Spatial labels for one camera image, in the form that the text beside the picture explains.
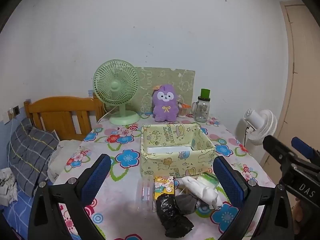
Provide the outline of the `green tissue pack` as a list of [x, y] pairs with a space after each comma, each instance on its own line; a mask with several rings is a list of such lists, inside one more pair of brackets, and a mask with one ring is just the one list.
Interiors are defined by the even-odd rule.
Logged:
[[196, 180], [207, 187], [211, 187], [212, 189], [217, 188], [219, 185], [217, 177], [212, 173], [203, 172], [202, 174], [198, 175]]

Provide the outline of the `white crumpled bedding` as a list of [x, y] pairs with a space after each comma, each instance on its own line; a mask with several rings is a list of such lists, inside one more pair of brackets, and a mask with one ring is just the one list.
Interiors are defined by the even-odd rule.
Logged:
[[61, 140], [56, 150], [52, 153], [48, 163], [48, 178], [54, 183], [63, 171], [69, 158], [78, 150], [81, 141]]

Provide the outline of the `purple plush toy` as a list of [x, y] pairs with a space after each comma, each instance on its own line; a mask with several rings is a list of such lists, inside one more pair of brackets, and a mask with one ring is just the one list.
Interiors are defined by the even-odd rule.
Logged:
[[152, 103], [153, 116], [156, 122], [176, 121], [179, 109], [173, 85], [161, 85], [154, 90]]

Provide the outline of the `white cloth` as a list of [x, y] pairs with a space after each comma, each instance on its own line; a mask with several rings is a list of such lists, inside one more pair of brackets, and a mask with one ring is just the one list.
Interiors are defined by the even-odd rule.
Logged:
[[216, 190], [216, 186], [201, 177], [182, 177], [184, 186], [197, 198], [205, 202], [210, 209], [217, 209], [223, 205], [223, 202]]

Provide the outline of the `yellow cartoon tissue pack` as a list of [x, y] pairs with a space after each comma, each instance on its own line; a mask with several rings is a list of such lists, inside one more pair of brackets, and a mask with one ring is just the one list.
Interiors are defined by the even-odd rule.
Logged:
[[175, 194], [175, 185], [173, 176], [156, 176], [154, 178], [153, 198], [157, 198], [162, 194]]

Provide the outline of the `wall socket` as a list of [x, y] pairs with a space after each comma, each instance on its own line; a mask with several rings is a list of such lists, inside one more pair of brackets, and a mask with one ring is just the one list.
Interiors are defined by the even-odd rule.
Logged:
[[13, 115], [18, 116], [20, 114], [20, 108], [19, 106], [16, 106], [13, 108]]

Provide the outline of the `grey drawstring pouch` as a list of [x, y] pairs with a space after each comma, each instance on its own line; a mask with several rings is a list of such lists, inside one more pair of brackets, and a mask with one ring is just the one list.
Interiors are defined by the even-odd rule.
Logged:
[[201, 205], [201, 201], [192, 194], [175, 196], [176, 204], [183, 215], [190, 215]]

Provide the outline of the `black plastic bag roll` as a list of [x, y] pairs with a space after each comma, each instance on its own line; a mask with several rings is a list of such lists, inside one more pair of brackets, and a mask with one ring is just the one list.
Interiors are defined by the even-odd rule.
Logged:
[[182, 238], [193, 229], [193, 223], [178, 208], [173, 194], [161, 194], [156, 199], [156, 212], [168, 238]]

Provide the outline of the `yellow cartoon fabric box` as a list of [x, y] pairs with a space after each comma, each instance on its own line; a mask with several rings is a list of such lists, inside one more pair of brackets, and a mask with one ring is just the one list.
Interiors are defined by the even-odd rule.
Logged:
[[212, 168], [215, 146], [201, 126], [155, 124], [142, 126], [140, 174], [146, 176], [196, 176]]

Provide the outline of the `grey plaid pillow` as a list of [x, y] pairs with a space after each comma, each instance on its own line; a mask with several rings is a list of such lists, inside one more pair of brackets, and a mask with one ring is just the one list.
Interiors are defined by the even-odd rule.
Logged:
[[59, 144], [55, 132], [34, 127], [23, 119], [12, 133], [7, 145], [9, 167], [18, 187], [29, 197], [35, 195], [40, 182], [48, 179], [49, 159]]

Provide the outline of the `glass jar green lid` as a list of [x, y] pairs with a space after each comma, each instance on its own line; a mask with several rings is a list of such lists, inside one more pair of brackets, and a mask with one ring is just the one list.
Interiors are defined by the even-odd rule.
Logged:
[[196, 122], [207, 122], [210, 109], [210, 90], [202, 88], [196, 102], [191, 106], [191, 113]]

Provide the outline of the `floral tablecloth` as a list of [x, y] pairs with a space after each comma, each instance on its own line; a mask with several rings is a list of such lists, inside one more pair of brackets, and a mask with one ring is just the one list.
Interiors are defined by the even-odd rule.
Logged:
[[138, 122], [120, 126], [104, 119], [69, 155], [56, 184], [78, 178], [100, 155], [109, 155], [110, 171], [85, 211], [106, 239], [165, 239], [156, 213], [154, 196], [187, 196], [182, 177], [210, 183], [212, 161], [224, 157], [249, 182], [274, 187], [274, 183], [244, 145], [220, 122], [205, 123], [191, 117], [161, 123], [143, 114]]

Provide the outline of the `green desk fan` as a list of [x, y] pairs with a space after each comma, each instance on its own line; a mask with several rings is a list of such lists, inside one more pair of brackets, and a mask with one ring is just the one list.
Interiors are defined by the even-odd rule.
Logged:
[[136, 68], [123, 60], [115, 59], [103, 63], [93, 76], [96, 97], [103, 104], [118, 109], [109, 117], [110, 123], [114, 125], [130, 125], [139, 120], [138, 113], [126, 109], [138, 88], [139, 74]]

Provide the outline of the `beige door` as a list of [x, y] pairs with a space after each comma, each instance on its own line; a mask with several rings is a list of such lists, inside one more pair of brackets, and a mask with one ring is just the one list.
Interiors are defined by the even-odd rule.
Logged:
[[319, 25], [298, 0], [280, 3], [287, 40], [284, 94], [275, 107], [275, 137], [291, 146], [293, 137], [319, 148]]

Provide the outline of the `clear plastic sleeve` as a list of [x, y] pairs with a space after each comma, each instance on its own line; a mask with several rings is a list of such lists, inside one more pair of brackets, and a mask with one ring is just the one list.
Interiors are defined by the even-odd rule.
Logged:
[[154, 198], [154, 179], [153, 176], [140, 178], [136, 190], [135, 205], [138, 212], [147, 215], [153, 212]]

